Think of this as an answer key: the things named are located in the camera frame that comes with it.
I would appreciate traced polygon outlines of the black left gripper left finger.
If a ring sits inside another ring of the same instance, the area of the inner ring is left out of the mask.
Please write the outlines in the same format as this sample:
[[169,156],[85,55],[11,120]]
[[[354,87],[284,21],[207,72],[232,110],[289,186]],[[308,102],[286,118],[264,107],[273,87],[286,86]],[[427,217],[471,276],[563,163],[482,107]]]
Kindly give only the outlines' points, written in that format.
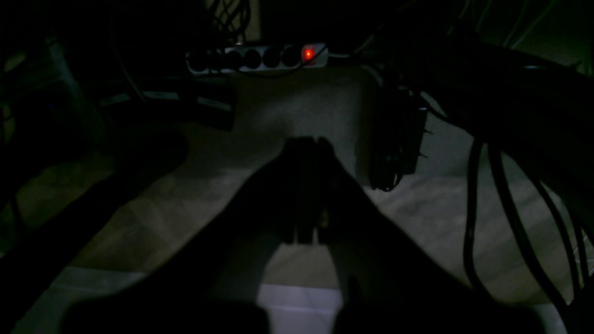
[[74,304],[67,334],[224,334],[270,331],[256,305],[270,258],[295,233],[299,192],[318,165],[313,138],[289,139],[165,264],[119,293]]

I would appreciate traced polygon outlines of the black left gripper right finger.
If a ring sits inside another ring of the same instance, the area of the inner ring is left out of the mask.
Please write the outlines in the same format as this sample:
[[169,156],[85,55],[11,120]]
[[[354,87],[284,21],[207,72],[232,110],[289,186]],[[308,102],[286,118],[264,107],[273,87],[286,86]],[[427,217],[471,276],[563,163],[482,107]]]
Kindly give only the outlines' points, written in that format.
[[333,259],[344,306],[335,334],[543,334],[537,313],[490,300],[452,277],[371,201],[318,142]]

